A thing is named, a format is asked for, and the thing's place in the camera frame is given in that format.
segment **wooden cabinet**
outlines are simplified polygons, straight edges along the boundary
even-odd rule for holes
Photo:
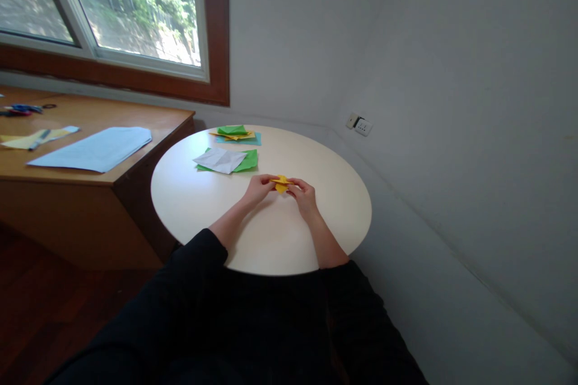
[[[0,221],[85,269],[158,268],[175,247],[151,200],[161,156],[194,133],[194,111],[0,87],[7,103],[56,104],[44,114],[0,117],[0,134],[81,128],[35,151],[0,149]],[[107,173],[26,163],[112,126],[141,126],[152,141]]]

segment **yellow paper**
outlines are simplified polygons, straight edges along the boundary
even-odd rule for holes
[[[12,141],[23,138],[21,135],[0,135],[0,141]]]
[[[247,131],[247,134],[245,135],[224,135],[223,136],[225,138],[226,141],[230,141],[230,140],[243,140],[245,138],[255,138],[255,132],[254,131]]]
[[[289,189],[287,185],[293,185],[293,182],[289,182],[282,174],[278,174],[277,176],[279,176],[279,179],[271,179],[271,182],[275,182],[277,184],[275,185],[275,189],[279,191],[280,194],[283,194]]]
[[[37,131],[27,137],[12,137],[9,135],[1,135],[0,138],[2,138],[2,140],[4,140],[4,137],[10,138],[10,140],[4,141],[2,143],[2,145],[5,147],[11,147],[12,149],[28,149],[34,144],[36,140],[38,140],[38,138],[45,130],[46,129],[41,129],[40,131]],[[50,134],[48,134],[46,138],[40,142],[40,144],[46,143],[53,138],[60,138],[68,134],[71,134],[71,132],[65,129],[53,129],[50,131]]]
[[[255,138],[255,131],[247,131],[247,134],[245,135],[225,135],[225,134],[219,134],[218,132],[209,132],[209,134],[211,135],[220,135],[221,137],[225,138],[225,141],[230,141],[230,140],[242,140],[244,138]]]

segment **blue paper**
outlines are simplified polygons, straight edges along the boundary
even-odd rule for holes
[[[243,140],[225,140],[222,135],[217,136],[217,143],[226,143],[226,144],[252,144],[253,146],[260,146],[261,145],[261,133],[256,132],[255,138],[245,138]]]
[[[65,146],[28,165],[41,167],[69,167],[106,173],[152,140],[150,130],[108,128],[83,140]]]

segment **floor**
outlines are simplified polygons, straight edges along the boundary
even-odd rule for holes
[[[0,227],[0,383],[41,384],[154,273],[83,271]]]

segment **scissors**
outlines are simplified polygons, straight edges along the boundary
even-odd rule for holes
[[[14,104],[11,107],[9,107],[10,112],[12,112],[13,114],[18,115],[19,113],[23,113],[21,114],[21,116],[28,116],[27,113],[31,113],[31,112],[37,112],[42,114],[42,110],[43,109],[50,109],[50,108],[56,108],[56,104],[44,104],[42,106],[40,105],[27,105],[27,104]]]

